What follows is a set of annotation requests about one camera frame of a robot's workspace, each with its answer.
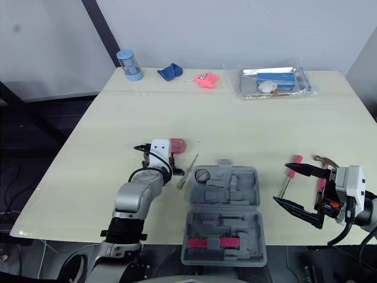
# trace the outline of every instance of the black cable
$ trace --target black cable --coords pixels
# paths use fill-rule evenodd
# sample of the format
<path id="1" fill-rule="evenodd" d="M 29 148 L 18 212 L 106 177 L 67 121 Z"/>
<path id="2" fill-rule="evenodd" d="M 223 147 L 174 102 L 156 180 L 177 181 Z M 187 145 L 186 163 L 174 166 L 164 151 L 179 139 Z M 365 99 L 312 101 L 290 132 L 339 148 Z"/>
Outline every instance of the black cable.
<path id="1" fill-rule="evenodd" d="M 286 250 L 285 250 L 285 265 L 287 266 L 287 269 L 296 277 L 297 282 L 300 283 L 299 277 L 296 275 L 293 269 L 289 267 L 289 264 L 288 264 L 288 246 L 286 246 Z"/>
<path id="2" fill-rule="evenodd" d="M 32 187 L 32 186 L 34 185 L 34 183 L 35 183 L 36 181 L 38 181 L 40 178 L 42 178 L 42 176 L 43 176 L 43 175 L 41 175 L 41 176 L 39 176 L 38 178 L 34 179 L 34 181 L 31 182 L 31 183 L 29 184 L 29 186 L 27 186 L 27 187 L 26 187 L 25 189 L 23 189 L 23 190 L 20 190 L 18 193 L 16 193 L 16 194 L 12 197 L 11 201 L 9 202 L 9 208 L 7 208 L 6 211 L 5 211 L 6 213 L 4 213 L 4 214 L 0 217 L 0 221 L 2 220 L 2 218 L 3 218 L 5 215 L 8 214 L 7 212 L 11 212 L 11 211 L 12 211 L 12 205 L 13 205 L 13 203 L 15 202 L 15 200 L 17 199 L 17 197 L 18 197 L 20 194 L 26 192 L 27 190 L 31 190 L 31 189 L 34 190 L 34 187 Z"/>
<path id="3" fill-rule="evenodd" d="M 157 171 L 157 172 L 160 172 L 162 175 L 164 174 L 164 172 L 161 169 L 158 169 L 158 168 L 140 168 L 140 169 L 137 169 L 137 170 L 132 172 L 132 174 L 128 178 L 128 181 L 129 182 L 132 181 L 132 179 L 133 179 L 133 177 L 135 176 L 136 173 L 138 173 L 140 171 L 146 171 L 146 170 Z"/>
<path id="4" fill-rule="evenodd" d="M 329 246 L 335 245 L 336 243 L 339 243 L 342 239 L 344 239 L 349 231 L 351 230 L 352 223 L 346 223 L 346 226 L 344 227 L 343 231 L 334 239 L 328 242 Z"/>
<path id="5" fill-rule="evenodd" d="M 16 165 L 12 165 L 6 169 L 4 169 L 2 172 L 1 172 L 1 175 L 3 175 L 4 172 L 8 171 L 10 168 L 13 168 L 13 167 L 16 167 L 17 171 L 16 171 L 16 174 L 15 176 L 13 177 L 13 179 L 11 180 L 11 182 L 9 183 L 9 185 L 6 187 L 5 189 L 5 192 L 4 192 L 4 204 L 5 204 L 5 210 L 6 211 L 9 211 L 9 205 L 7 204 L 7 196 L 8 196 L 8 191 L 9 189 L 12 187 L 13 183 L 17 180 L 19 174 L 21 173 L 21 167 L 20 165 L 16 164 Z M 14 221 L 14 217 L 11 213 L 4 213 L 4 215 L 7 215 L 7 217 Z"/>
<path id="6" fill-rule="evenodd" d="M 161 161 L 162 163 L 164 163 L 168 168 L 169 168 L 169 171 L 170 171 L 170 177 L 172 177 L 173 175 L 173 170 L 170 166 L 169 163 L 167 163 L 162 157 L 158 156 L 157 154 L 154 154 L 153 152 L 148 152 L 146 147 L 145 146 L 135 146 L 134 149 L 140 151 L 140 152 L 145 152 L 145 153 L 148 153 L 152 156 L 154 156 L 155 158 L 157 158 L 159 161 Z"/>
<path id="7" fill-rule="evenodd" d="M 345 254 L 347 256 L 349 256 L 350 258 L 354 259 L 354 260 L 358 260 L 358 257 L 357 256 L 354 256 L 352 254 L 350 254 L 349 252 L 345 251 L 344 249 L 341 249 L 339 246 L 332 246 L 334 249 L 336 249 L 338 252 L 340 252 L 341 254 Z M 363 266 L 366 266 L 368 267 L 371 271 L 377 273 L 377 269 L 370 266 L 369 264 L 367 264 L 366 262 L 362 262 L 363 263 Z"/>
<path id="8" fill-rule="evenodd" d="M 331 241 L 328 242 L 329 246 L 335 245 L 336 243 L 339 243 L 341 240 L 343 240 L 351 230 L 352 224 L 355 223 L 355 205 L 356 205 L 356 199 L 353 196 L 347 197 L 347 203 L 346 203 L 346 226 L 344 227 L 343 231 Z"/>
<path id="9" fill-rule="evenodd" d="M 368 242 L 374 237 L 377 235 L 377 226 L 365 237 L 365 239 L 361 242 L 360 244 L 360 247 L 359 247 L 359 253 L 358 253 L 358 262 L 359 262 L 359 266 L 364 269 L 365 271 L 367 272 L 370 272 L 368 271 L 364 266 L 363 266 L 363 262 L 362 262 L 362 254 L 363 254 L 363 251 L 366 247 L 366 245 L 368 244 Z"/>

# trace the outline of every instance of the blue item in box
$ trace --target blue item in box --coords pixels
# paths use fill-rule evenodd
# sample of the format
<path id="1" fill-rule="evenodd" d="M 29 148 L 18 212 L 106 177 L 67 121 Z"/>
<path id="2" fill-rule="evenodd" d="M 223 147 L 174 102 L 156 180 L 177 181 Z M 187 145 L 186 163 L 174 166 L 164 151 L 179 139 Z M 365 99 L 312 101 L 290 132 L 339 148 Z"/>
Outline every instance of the blue item in box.
<path id="1" fill-rule="evenodd" d="M 295 74 L 294 73 L 258 73 L 257 85 L 264 81 L 273 81 L 277 83 L 277 87 L 295 87 Z"/>

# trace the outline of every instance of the pink screwdriver handle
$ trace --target pink screwdriver handle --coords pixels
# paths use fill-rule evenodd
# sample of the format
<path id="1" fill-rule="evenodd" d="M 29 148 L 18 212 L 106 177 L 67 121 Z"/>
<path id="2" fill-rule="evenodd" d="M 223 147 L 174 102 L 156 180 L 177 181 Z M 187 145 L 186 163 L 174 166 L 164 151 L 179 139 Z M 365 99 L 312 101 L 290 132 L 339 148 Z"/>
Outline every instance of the pink screwdriver handle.
<path id="1" fill-rule="evenodd" d="M 321 192 L 326 187 L 326 179 L 321 179 L 319 182 L 319 191 Z"/>
<path id="2" fill-rule="evenodd" d="M 302 161 L 302 156 L 301 155 L 296 155 L 296 157 L 295 157 L 295 161 L 293 161 L 293 162 L 295 162 L 295 163 L 301 163 L 301 161 Z M 288 177 L 290 177 L 290 178 L 294 178 L 295 177 L 295 175 L 296 175 L 296 172 L 295 171 L 293 171 L 293 170 L 289 170 L 289 173 L 288 173 Z"/>

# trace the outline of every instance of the clear plastic box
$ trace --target clear plastic box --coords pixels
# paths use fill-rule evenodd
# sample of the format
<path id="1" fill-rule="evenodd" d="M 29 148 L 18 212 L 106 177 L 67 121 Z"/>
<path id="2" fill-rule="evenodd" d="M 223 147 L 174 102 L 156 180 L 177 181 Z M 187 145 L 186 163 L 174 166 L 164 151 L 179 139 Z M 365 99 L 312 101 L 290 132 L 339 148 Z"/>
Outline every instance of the clear plastic box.
<path id="1" fill-rule="evenodd" d="M 292 61 L 268 68 L 224 65 L 223 71 L 231 90 L 241 100 L 298 98 L 317 94 L 305 68 L 295 67 L 299 63 Z"/>
<path id="2" fill-rule="evenodd" d="M 122 66 L 125 76 L 130 81 L 138 81 L 144 77 L 144 73 L 137 64 L 134 52 L 130 49 L 120 50 L 117 53 L 117 58 Z"/>

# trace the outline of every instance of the small pink object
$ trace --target small pink object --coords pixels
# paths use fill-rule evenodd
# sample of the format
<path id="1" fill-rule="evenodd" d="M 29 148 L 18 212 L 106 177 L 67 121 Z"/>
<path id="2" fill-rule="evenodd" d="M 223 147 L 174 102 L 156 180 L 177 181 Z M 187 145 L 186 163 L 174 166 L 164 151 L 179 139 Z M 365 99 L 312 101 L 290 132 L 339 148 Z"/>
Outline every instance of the small pink object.
<path id="1" fill-rule="evenodd" d="M 327 169 L 329 166 L 328 165 L 324 165 L 323 168 L 324 169 Z M 326 187 L 326 179 L 321 179 L 320 182 L 319 182 L 319 191 L 323 191 L 323 189 Z"/>
<path id="2" fill-rule="evenodd" d="M 225 246 L 238 248 L 240 246 L 240 238 L 220 238 L 220 247 Z"/>
<path id="3" fill-rule="evenodd" d="M 207 239 L 188 239 L 187 246 L 189 248 L 206 248 Z"/>
<path id="4" fill-rule="evenodd" d="M 295 163 L 301 163 L 301 161 L 302 161 L 302 156 L 301 155 L 297 155 L 295 157 L 295 161 L 293 161 L 293 162 L 295 162 Z M 295 175 L 296 175 L 295 171 L 289 170 L 288 177 L 290 177 L 290 178 L 293 179 L 295 177 Z"/>
<path id="5" fill-rule="evenodd" d="M 170 153 L 179 154 L 186 149 L 186 142 L 184 139 L 170 139 Z"/>
<path id="6" fill-rule="evenodd" d="M 197 75 L 194 77 L 194 81 L 197 82 L 201 87 L 214 88 L 215 82 L 219 80 L 219 76 L 213 73 L 206 73 L 202 75 Z"/>

